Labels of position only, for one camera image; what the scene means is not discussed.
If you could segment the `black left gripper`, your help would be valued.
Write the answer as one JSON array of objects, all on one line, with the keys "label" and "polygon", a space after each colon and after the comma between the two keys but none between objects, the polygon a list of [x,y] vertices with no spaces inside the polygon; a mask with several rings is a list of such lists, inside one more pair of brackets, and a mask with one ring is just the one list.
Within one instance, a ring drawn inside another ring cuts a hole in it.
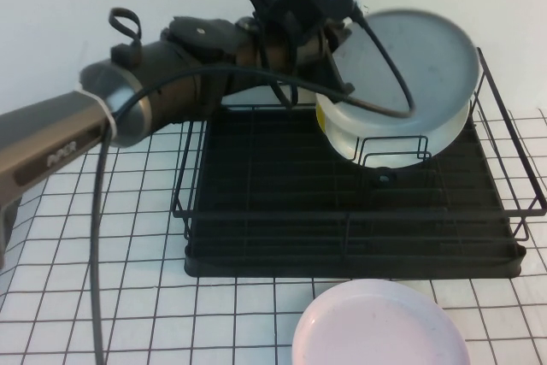
[{"label": "black left gripper", "polygon": [[257,57],[264,68],[295,71],[317,62],[315,83],[332,91],[332,103],[349,96],[354,86],[344,83],[329,52],[349,36],[350,29],[320,8],[320,0],[250,0],[252,17],[238,25],[255,38]]}]

